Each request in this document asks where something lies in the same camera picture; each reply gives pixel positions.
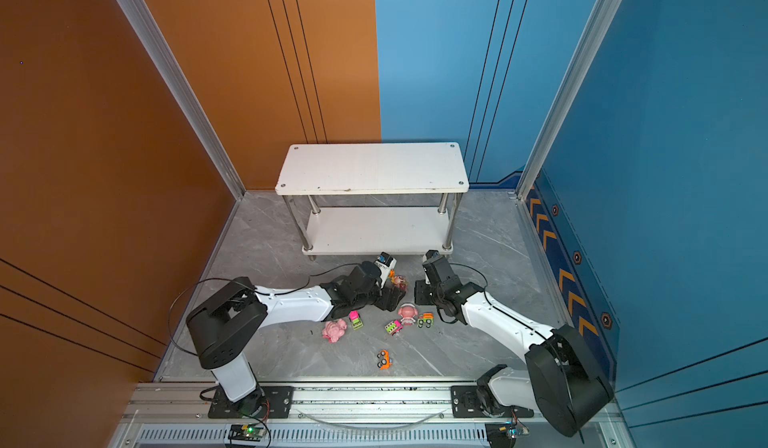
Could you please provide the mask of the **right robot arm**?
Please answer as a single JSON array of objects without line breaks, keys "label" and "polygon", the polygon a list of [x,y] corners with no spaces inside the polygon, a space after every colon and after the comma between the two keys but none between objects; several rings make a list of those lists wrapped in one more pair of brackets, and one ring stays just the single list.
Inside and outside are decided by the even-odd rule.
[{"label": "right robot arm", "polygon": [[425,279],[415,283],[415,302],[475,328],[525,362],[527,378],[503,364],[476,380],[474,399],[489,417],[537,411],[560,434],[572,437],[614,398],[614,390],[578,330],[553,328],[499,303],[487,290],[464,283],[435,250],[424,256]]}]

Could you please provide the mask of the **pink sheep toy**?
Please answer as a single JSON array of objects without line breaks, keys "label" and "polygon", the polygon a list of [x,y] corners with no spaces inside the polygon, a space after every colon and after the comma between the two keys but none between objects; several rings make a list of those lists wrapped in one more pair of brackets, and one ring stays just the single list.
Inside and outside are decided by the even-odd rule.
[{"label": "pink sheep toy", "polygon": [[329,343],[337,343],[346,333],[348,324],[343,320],[328,321],[323,330],[322,337]]}]

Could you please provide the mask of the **yellow flower doll toy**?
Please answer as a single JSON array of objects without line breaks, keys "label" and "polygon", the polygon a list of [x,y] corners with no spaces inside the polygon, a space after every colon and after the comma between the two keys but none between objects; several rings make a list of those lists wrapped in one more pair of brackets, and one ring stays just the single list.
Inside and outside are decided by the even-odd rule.
[{"label": "yellow flower doll toy", "polygon": [[392,272],[389,276],[389,281],[391,282],[393,287],[402,291],[407,290],[408,282],[405,276],[397,275],[394,272]]}]

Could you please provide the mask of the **pink round head doll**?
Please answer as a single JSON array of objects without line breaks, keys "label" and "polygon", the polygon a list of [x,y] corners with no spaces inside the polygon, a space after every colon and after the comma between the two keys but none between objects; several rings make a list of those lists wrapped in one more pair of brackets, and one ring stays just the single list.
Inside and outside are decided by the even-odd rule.
[{"label": "pink round head doll", "polygon": [[419,312],[415,305],[404,303],[398,309],[398,316],[403,326],[412,326],[417,323]]}]

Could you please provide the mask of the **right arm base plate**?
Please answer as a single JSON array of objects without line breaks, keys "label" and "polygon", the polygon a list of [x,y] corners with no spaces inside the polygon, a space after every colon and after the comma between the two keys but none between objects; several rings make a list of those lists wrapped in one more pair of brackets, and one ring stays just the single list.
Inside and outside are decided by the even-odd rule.
[{"label": "right arm base plate", "polygon": [[533,418],[533,409],[499,401],[487,387],[454,385],[450,388],[455,418]]}]

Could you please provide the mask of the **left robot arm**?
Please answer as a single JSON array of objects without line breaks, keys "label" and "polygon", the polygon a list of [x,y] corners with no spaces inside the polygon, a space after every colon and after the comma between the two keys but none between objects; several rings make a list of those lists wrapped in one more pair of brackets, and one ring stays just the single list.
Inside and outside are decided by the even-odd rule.
[{"label": "left robot arm", "polygon": [[344,326],[368,306],[393,312],[405,291],[391,281],[396,259],[382,253],[330,282],[300,289],[268,289],[238,277],[191,311],[186,326],[201,367],[213,373],[233,410],[250,417],[266,411],[266,395],[244,349],[262,327],[293,322]]}]

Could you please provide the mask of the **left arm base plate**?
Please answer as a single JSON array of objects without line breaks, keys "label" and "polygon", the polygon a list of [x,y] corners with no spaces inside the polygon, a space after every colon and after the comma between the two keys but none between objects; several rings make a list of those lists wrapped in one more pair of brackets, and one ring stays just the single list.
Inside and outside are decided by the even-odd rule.
[{"label": "left arm base plate", "polygon": [[232,402],[221,387],[211,397],[210,419],[251,418],[271,420],[287,419],[292,406],[294,388],[290,386],[259,386],[252,394]]}]

